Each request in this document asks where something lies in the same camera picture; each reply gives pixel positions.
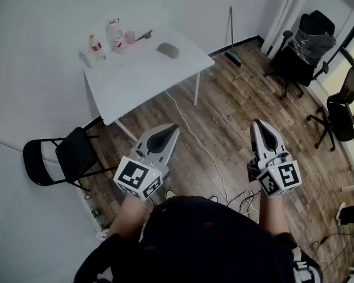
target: person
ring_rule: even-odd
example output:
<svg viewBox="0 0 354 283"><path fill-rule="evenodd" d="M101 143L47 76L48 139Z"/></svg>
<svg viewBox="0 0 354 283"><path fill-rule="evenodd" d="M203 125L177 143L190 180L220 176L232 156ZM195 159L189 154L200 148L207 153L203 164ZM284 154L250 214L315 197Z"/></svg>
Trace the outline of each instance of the person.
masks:
<svg viewBox="0 0 354 283"><path fill-rule="evenodd" d="M345 202L342 202L338 208L336 215L337 225L347 225L354 223L354 205L345 207Z"/></svg>
<svg viewBox="0 0 354 283"><path fill-rule="evenodd" d="M261 192L259 225L217 201L216 196L176 196L167 190L139 241L146 204L127 195L106 240L84 261L74 282L323 281L318 264L303 251L298 251L304 261L299 268L311 267L305 279L296 281L298 247L281 196Z"/></svg>

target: wooden floor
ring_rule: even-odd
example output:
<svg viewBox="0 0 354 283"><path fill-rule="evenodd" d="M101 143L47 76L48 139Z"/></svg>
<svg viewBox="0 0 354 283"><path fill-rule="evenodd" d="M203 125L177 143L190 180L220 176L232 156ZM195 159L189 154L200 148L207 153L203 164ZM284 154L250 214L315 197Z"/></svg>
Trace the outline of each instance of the wooden floor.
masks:
<svg viewBox="0 0 354 283"><path fill-rule="evenodd" d="M196 107L192 105L194 78L181 82L168 92L177 100L191 130L216 158L229 199L246 189L254 192L260 189L256 182L249 183L247 176L246 164L253 158L251 121L264 120L281 133L287 149L299 163L303 179L302 187L283 198L289 227L302 249L313 256L316 252L312 248L314 241L331 233L351 233L354 229L354 225L338 227L334 219L341 202L354 204L354 192L340 192L342 186L354 184L354 175L339 143L336 151L330 152L330 140L326 137L319 149L314 148L323 129L315 121L306 121L306 116L318 108L309 94L306 92L299 99L298 91L292 86L287 98L279 100L283 83L278 78L263 77L263 72L271 68L261 55L260 43L255 40L237 47L235 52L242 61L241 68L220 54L214 57L215 65L201 74ZM160 124L177 123L181 127L175 155L169 165L171 176L152 195L156 204L163 201L164 192L169 187L178 195L206 198L217 195L219 201L225 203L221 177L214 163L187 132L174 102L165 93L145 102L121 121L136 137ZM105 126L100 123L90 129L89 134L100 136L92 142L104 166L118 165L134 145L115 124ZM113 221L124 198L112 178L111 173L106 173L81 180L85 187L92 189L87 195L91 197L92 206L102 213L100 221L103 226ZM233 201L231 208L238 210L242 198ZM259 196L254 206L259 207ZM147 209L152 210L150 202ZM254 211L250 216L257 221L258 214ZM330 237L314 259L327 260L326 282L343 282L350 274L348 267L354 266L352 237Z"/></svg>

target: black shirt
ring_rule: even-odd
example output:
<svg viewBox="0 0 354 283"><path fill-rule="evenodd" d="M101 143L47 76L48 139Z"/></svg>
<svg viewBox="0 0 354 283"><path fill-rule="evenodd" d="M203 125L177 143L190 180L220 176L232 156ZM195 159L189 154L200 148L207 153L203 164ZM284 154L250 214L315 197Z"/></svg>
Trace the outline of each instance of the black shirt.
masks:
<svg viewBox="0 0 354 283"><path fill-rule="evenodd" d="M140 242L118 234L104 241L75 283L108 267L113 282L294 282L292 253L277 239L285 238L224 205L179 196L154 208Z"/></svg>

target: tabletop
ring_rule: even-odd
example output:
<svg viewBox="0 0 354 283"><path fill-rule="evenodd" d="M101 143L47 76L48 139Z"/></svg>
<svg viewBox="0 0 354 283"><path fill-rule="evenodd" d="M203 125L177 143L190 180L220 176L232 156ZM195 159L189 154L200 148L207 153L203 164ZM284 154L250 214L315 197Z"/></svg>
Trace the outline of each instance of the tabletop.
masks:
<svg viewBox="0 0 354 283"><path fill-rule="evenodd" d="M157 51L167 42L179 49L171 59ZM128 45L124 54L110 51L106 60L84 72L106 125L182 80L212 66L214 60L189 39L169 27L152 32L150 39Z"/></svg>

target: office chair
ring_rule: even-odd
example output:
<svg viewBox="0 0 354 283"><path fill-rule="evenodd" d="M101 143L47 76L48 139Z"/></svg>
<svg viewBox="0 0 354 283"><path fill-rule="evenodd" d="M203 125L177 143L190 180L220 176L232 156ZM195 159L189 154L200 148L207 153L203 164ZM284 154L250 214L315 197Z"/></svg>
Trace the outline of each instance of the office chair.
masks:
<svg viewBox="0 0 354 283"><path fill-rule="evenodd" d="M319 148L320 143L323 141L326 133L329 134L332 141L331 151L336 149L335 141L333 139L332 130L336 138L341 142L348 142L354 139L354 117L350 111L349 104L354 101L354 66L349 69L346 75L345 81L339 93L328 97L326 101L326 107L329 115L327 116L324 107L317 109L317 113L323 113L323 119L319 119L312 114L307 116L307 120L314 119L324 126L324 132L320 137L318 143L314 145L315 148Z"/></svg>
<svg viewBox="0 0 354 283"><path fill-rule="evenodd" d="M287 87L290 83L299 90L299 98L301 98L304 92L299 84L308 87L311 80L316 79L319 74L328 73L328 64L324 62L322 69L313 76L322 56L336 45L336 40L333 38L334 32L333 22L319 11L301 16L299 30L285 48L283 47L286 41L293 33L291 31L283 32L283 42L271 62L277 72L264 73L264 77L275 75L284 78L284 94L280 100L286 98Z"/></svg>
<svg viewBox="0 0 354 283"><path fill-rule="evenodd" d="M90 142L92 138L98 138L98 136L88 136L83 128L78 127L66 138L36 139L29 141L23 151L25 169L29 178L40 186L51 186L57 183L67 182L89 192L88 189L74 182L79 178L117 169L117 167L110 167L108 169L84 174L96 162L99 162L101 167L104 168ZM55 153L65 179L54 181L48 174L43 163L41 150L42 142L46 141L52 142L56 146Z"/></svg>

